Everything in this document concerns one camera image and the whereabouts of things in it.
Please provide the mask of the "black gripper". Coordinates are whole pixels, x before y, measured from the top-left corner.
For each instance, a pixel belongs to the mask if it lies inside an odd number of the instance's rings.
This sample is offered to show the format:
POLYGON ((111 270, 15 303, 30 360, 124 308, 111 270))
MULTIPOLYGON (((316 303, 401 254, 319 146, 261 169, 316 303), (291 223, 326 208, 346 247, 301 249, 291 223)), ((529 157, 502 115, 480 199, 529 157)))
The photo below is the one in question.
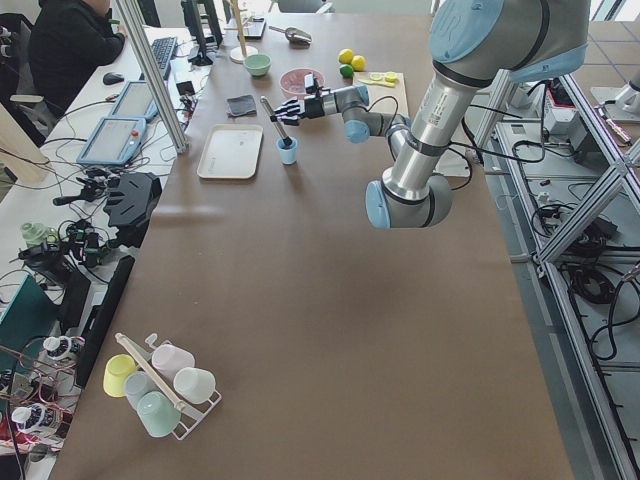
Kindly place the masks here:
POLYGON ((269 117, 273 123, 282 122, 285 125, 299 125, 302 119, 318 118, 325 115, 324 99, 330 89, 320 85, 316 75, 308 73, 304 77, 305 92, 303 99, 291 98, 275 109, 276 116, 269 117))

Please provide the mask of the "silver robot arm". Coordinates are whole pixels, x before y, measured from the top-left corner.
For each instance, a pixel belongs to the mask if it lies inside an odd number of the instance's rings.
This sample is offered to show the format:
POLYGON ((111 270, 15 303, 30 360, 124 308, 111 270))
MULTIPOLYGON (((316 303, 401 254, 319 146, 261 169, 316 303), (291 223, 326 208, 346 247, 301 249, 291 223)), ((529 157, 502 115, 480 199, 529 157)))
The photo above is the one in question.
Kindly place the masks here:
POLYGON ((589 11, 587 1, 448 1, 431 26, 434 76, 414 119, 370 111, 360 85, 292 98, 270 119, 296 125, 339 114, 351 142, 384 137, 394 163, 367 186, 370 223, 382 229, 435 225, 453 198, 435 167, 476 92, 501 70, 517 83, 577 70, 586 54, 589 11))
POLYGON ((639 77, 640 73, 636 72, 614 97, 615 119, 639 121, 639 77))

